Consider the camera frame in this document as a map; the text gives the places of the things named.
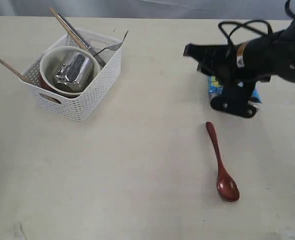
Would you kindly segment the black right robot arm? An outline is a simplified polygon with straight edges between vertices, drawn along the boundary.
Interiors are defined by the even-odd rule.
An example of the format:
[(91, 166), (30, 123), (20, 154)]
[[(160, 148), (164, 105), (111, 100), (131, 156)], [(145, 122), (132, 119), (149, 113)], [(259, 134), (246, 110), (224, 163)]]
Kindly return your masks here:
[(184, 47), (183, 56), (197, 61), (197, 71), (214, 77), (222, 87), (210, 95), (213, 110), (249, 119), (257, 113), (250, 103), (257, 82), (268, 83), (278, 76), (295, 84), (295, 12), (289, 0), (284, 11), (292, 20), (285, 29), (273, 31), (262, 19), (224, 20), (217, 27), (226, 44)]

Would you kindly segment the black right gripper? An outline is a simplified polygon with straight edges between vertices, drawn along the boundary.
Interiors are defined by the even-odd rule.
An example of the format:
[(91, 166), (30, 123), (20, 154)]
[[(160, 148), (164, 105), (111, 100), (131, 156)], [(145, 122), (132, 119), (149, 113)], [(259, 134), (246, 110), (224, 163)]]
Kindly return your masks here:
[(257, 82), (268, 83), (278, 76), (295, 83), (295, 17), (279, 31), (269, 29), (260, 37), (233, 44), (227, 34), (227, 44), (184, 47), (183, 56), (198, 62), (198, 71), (214, 75), (221, 85), (220, 93), (210, 98), (210, 106), (220, 112), (251, 118), (262, 101)]

